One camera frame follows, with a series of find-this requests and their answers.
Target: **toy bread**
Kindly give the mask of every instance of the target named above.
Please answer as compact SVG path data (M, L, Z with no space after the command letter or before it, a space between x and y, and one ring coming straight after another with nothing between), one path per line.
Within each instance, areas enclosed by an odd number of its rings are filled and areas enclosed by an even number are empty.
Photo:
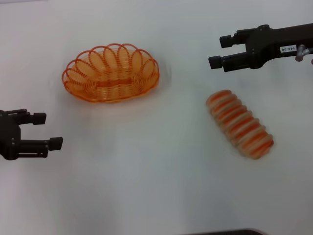
M230 90L212 94L206 105L220 129L244 156L259 159L269 152L273 136Z

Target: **label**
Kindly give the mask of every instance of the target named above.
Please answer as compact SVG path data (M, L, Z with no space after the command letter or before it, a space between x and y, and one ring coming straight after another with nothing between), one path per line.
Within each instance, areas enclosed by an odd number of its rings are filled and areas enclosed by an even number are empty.
M297 45L280 47L280 53L292 52L297 51Z

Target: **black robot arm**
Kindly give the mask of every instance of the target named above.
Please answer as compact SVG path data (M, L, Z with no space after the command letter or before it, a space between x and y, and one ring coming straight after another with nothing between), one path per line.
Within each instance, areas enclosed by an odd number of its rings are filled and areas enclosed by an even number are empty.
M17 158L46 158L48 151L60 150L62 137L50 138L45 141L21 140L19 125L45 123L45 113L31 115L26 109L0 110L0 154L7 160Z
M220 38L222 48L245 44L246 52L209 58L211 69L224 68L225 72L240 69L258 69L275 58L303 56L313 53L313 23L289 28L272 29L269 25L238 30L234 36Z

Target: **white surface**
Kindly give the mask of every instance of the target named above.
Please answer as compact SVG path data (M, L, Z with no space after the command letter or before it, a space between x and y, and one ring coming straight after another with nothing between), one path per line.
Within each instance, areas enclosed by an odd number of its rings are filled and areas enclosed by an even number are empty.
M16 3L23 1L41 1L41 0L0 0L0 3Z
M0 234L174 235L255 228L311 234L313 66L211 70L219 37L312 23L311 0L49 0L0 6L0 108L46 112L22 137L64 137L47 159L0 158ZM61 83L79 52L133 43L160 63L147 97L92 105ZM240 157L206 112L231 89L275 137Z

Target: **orange wire basket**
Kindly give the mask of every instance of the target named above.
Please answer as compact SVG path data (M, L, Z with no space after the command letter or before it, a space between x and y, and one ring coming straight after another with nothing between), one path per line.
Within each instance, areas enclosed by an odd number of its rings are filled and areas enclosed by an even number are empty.
M110 44L80 53L62 75L65 89L89 102L113 103L146 95L158 85L158 63L131 44Z

